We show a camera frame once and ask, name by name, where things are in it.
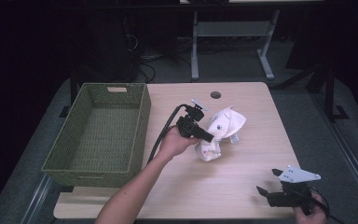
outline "human hand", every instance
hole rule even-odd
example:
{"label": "human hand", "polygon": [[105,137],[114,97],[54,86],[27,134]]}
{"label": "human hand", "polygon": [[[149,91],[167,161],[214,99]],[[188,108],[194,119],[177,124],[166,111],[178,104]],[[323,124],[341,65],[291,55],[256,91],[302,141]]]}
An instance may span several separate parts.
{"label": "human hand", "polygon": [[164,136],[159,147],[158,156],[170,161],[174,156],[182,154],[189,146],[196,145],[200,140],[195,137],[185,138],[177,127],[171,128]]}
{"label": "human hand", "polygon": [[[312,198],[316,199],[320,203],[323,203],[323,199],[320,194],[312,193]],[[308,216],[304,214],[301,207],[294,207],[293,211],[295,212],[296,224],[325,224],[327,222],[324,210],[316,204],[313,205],[311,213]]]}

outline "dark floor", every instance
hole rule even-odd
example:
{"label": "dark floor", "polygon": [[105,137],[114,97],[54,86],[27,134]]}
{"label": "dark floor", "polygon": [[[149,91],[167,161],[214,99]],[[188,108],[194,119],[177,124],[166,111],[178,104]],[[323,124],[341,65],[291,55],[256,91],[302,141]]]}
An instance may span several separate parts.
{"label": "dark floor", "polygon": [[[284,82],[299,73],[285,69],[293,43],[274,41],[268,51],[268,59],[275,79],[266,80],[255,50],[263,39],[227,39],[223,50],[214,54],[200,54],[200,79],[198,82],[240,82],[261,81],[269,86]],[[156,70],[155,83],[190,82],[189,53],[179,55],[181,59],[156,60],[148,65]],[[149,77],[152,71],[144,67]],[[299,80],[284,90],[271,91],[293,149],[301,167],[320,174],[322,180],[312,183],[330,203],[331,214],[346,223],[358,223],[358,182],[342,152],[342,143],[337,140],[338,129],[346,145],[358,160],[358,105],[351,91],[339,81],[336,82],[335,105],[342,105],[350,119],[326,119],[323,109],[324,90],[310,94],[306,85],[310,77]],[[138,76],[135,82],[144,82]],[[54,99],[34,132],[21,160],[7,181],[0,196],[0,223],[92,223],[93,220],[55,220],[52,215],[62,187],[51,183],[40,207],[32,207],[34,192],[43,174],[41,165],[60,130],[64,119],[59,118],[62,109],[70,104],[69,81],[62,83]],[[187,221],[143,221],[140,223],[187,223]],[[201,223],[294,223],[284,220],[202,220]]]}

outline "table hole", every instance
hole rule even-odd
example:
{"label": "table hole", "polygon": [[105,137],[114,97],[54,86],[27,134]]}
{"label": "table hole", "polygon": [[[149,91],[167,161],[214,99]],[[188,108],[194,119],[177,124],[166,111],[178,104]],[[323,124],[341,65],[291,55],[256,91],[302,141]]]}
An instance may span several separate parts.
{"label": "table hole", "polygon": [[220,97],[222,97],[222,94],[218,91],[213,91],[211,92],[211,97],[214,99],[219,99]]}

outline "white garment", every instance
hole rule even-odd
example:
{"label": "white garment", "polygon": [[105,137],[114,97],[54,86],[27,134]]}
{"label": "white garment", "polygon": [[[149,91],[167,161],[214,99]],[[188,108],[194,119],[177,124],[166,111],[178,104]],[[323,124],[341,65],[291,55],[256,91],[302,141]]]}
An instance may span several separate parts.
{"label": "white garment", "polygon": [[211,143],[202,140],[196,144],[196,152],[203,161],[211,161],[222,156],[219,143],[223,138],[231,137],[231,143],[238,141],[236,134],[245,123],[246,117],[231,107],[213,114],[210,118],[207,132],[214,136]]}

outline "forearm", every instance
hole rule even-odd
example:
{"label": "forearm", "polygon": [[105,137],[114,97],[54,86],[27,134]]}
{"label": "forearm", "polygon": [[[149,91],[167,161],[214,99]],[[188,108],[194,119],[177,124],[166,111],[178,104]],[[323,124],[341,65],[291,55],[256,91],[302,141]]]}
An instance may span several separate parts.
{"label": "forearm", "polygon": [[169,159],[156,156],[103,207],[95,223],[133,223]]}

